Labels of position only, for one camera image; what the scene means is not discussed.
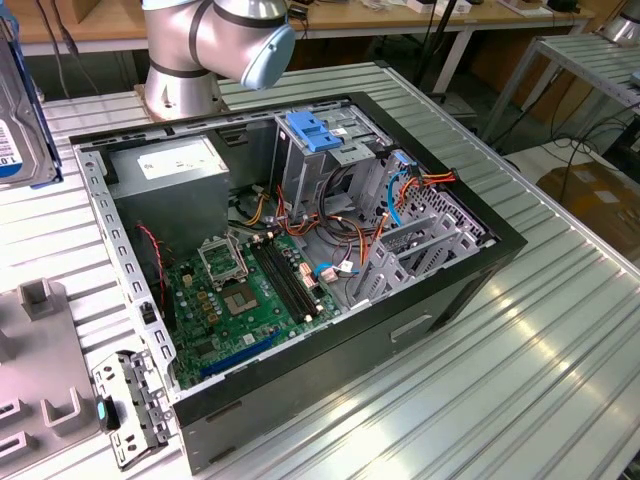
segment blue drive bay latch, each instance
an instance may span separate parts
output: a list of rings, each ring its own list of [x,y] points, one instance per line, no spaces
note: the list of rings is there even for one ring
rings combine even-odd
[[[321,120],[311,112],[287,114],[287,121],[312,152],[321,152],[342,145],[342,139],[331,135]]]

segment motherboard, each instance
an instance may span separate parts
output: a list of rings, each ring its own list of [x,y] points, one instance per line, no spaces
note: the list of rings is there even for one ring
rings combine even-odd
[[[242,245],[218,239],[167,269],[181,388],[340,315],[308,268],[293,240],[279,234]]]

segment cardboard box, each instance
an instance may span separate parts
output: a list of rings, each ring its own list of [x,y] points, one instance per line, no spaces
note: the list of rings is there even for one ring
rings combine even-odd
[[[100,3],[100,0],[56,0],[62,23],[65,26],[80,23],[98,3]],[[18,21],[27,16],[40,18],[40,12],[33,0],[5,0],[5,4],[9,7],[11,13],[18,18]],[[55,28],[56,17],[53,15],[51,1],[41,0],[40,4],[47,14],[51,27],[54,31],[57,31]]]
[[[558,199],[566,168],[556,168],[538,187]],[[632,262],[640,259],[640,195],[598,162],[571,167],[562,205]]]

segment wooden table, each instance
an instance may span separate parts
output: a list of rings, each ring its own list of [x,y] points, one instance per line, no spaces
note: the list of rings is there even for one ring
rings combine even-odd
[[[47,33],[38,16],[18,15],[21,41],[26,55],[53,53]],[[555,13],[549,17],[523,17],[495,0],[485,0],[474,6],[468,15],[454,16],[445,31],[458,32],[449,57],[445,62],[434,91],[444,92],[460,62],[471,35],[477,30],[539,28],[571,26],[571,34],[582,32],[593,13],[583,9],[579,14]],[[439,17],[434,18],[435,31]],[[298,20],[291,21],[298,38],[304,27]],[[309,8],[309,30],[305,38],[367,37],[425,33],[429,15],[421,15],[406,7],[395,6],[389,11],[373,11],[357,0],[345,5],[316,3]],[[147,48],[144,13],[138,0],[102,0],[77,25],[67,25],[81,52],[139,50]],[[63,44],[61,51],[66,51]]]

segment hard drive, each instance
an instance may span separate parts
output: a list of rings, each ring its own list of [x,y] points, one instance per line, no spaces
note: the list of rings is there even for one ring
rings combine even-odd
[[[17,22],[2,8],[0,191],[60,182],[60,159],[17,42]]]

